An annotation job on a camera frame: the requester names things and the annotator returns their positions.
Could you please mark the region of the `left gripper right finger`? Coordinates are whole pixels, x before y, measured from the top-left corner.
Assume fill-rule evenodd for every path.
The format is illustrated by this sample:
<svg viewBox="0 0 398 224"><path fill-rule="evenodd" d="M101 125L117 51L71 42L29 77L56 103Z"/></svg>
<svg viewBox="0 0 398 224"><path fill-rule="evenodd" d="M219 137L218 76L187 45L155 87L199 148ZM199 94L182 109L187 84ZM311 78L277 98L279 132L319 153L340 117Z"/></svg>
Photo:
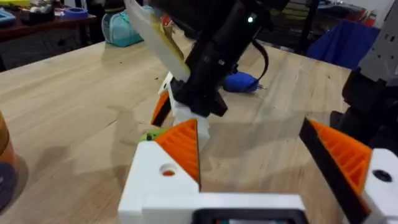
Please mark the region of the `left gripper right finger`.
<svg viewBox="0 0 398 224"><path fill-rule="evenodd" d="M343 223L397 223L397 139L367 146L305 118L299 137L333 192Z"/></svg>

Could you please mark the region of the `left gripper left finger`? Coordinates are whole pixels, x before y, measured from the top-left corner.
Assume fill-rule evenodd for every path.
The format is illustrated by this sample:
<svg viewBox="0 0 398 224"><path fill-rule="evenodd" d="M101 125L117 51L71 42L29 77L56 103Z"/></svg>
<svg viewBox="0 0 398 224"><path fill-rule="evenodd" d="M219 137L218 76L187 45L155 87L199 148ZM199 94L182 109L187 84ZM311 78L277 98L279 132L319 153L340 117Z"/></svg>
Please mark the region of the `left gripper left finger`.
<svg viewBox="0 0 398 224"><path fill-rule="evenodd" d="M195 118L147 133L137 145L118 205L121 223L144 223L150 195L197 193L200 189L198 130Z"/></svg>

